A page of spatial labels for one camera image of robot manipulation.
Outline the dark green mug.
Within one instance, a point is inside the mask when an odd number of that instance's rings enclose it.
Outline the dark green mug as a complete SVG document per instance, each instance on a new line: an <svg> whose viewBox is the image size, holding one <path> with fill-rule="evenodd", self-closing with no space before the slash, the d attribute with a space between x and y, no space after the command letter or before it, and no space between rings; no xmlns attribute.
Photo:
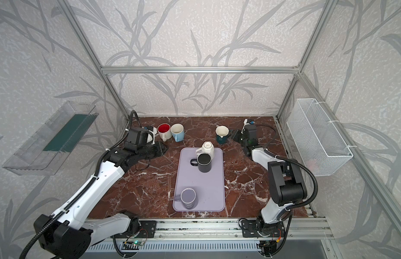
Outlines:
<svg viewBox="0 0 401 259"><path fill-rule="evenodd" d="M226 126L218 126L216 128L216 140L220 145L223 145L227 142L229 137L229 129Z"/></svg>

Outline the white mug red interior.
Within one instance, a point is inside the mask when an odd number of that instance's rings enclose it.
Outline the white mug red interior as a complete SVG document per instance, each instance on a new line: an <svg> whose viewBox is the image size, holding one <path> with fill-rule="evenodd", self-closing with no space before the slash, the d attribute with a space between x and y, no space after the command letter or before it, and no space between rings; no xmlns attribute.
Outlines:
<svg viewBox="0 0 401 259"><path fill-rule="evenodd" d="M172 138L171 126L167 123L160 124L157 128L158 135L163 142Z"/></svg>

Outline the light blue mug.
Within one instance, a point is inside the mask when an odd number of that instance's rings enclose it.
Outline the light blue mug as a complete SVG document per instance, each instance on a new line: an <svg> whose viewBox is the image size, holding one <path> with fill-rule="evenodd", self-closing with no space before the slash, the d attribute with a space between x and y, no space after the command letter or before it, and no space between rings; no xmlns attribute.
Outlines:
<svg viewBox="0 0 401 259"><path fill-rule="evenodd" d="M182 124L173 124L170 130L175 142L184 140L184 126Z"/></svg>

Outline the lavender purple mug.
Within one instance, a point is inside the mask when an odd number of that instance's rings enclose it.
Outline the lavender purple mug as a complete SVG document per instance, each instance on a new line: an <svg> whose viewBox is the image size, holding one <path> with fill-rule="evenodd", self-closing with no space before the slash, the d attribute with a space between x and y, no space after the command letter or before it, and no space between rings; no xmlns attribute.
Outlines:
<svg viewBox="0 0 401 259"><path fill-rule="evenodd" d="M181 203L185 209L194 209L197 205L197 193L193 188L185 188L173 199L174 202Z"/></svg>

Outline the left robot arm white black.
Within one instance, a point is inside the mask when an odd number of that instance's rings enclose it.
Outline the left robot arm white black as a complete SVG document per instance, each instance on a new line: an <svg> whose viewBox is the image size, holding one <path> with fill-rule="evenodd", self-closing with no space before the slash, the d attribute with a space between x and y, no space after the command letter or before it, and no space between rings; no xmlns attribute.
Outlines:
<svg viewBox="0 0 401 259"><path fill-rule="evenodd" d="M141 160L151 161L165 155L167 145L155 139L153 126L132 126L139 121L131 111L123 138L99 157L94 174L59 209L42 214L34 222L35 236L20 254L25 259L38 242L56 259L79 259L86 250L117 234L136 235L141 225L138 215L126 210L87 224L87 218L105 193Z"/></svg>

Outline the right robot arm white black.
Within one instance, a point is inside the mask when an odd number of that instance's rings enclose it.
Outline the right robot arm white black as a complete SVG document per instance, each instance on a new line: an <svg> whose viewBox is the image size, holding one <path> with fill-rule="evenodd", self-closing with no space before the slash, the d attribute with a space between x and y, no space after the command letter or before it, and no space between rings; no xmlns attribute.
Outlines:
<svg viewBox="0 0 401 259"><path fill-rule="evenodd" d="M310 204L318 194L315 175L295 159L276 155L258 143L257 124L246 119L243 128L232 133L244 154L268 173L270 199L256 220L256 232L268 236L293 209Z"/></svg>

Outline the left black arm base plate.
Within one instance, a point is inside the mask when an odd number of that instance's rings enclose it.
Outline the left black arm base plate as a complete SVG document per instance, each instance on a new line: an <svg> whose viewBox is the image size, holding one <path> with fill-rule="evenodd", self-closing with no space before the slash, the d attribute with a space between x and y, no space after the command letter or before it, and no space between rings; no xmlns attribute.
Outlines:
<svg viewBox="0 0 401 259"><path fill-rule="evenodd" d="M155 237L157 221L143 220L140 221L140 228L131 238L149 239Z"/></svg>

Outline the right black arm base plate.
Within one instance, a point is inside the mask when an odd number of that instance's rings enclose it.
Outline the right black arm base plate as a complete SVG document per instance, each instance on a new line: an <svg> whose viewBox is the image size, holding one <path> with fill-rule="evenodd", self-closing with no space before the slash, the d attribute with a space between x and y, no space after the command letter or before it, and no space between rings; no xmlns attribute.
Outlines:
<svg viewBox="0 0 401 259"><path fill-rule="evenodd" d="M285 236L283 222L271 224L259 230L256 220L241 218L238 220L238 226L242 231L242 237L245 238L281 238Z"/></svg>

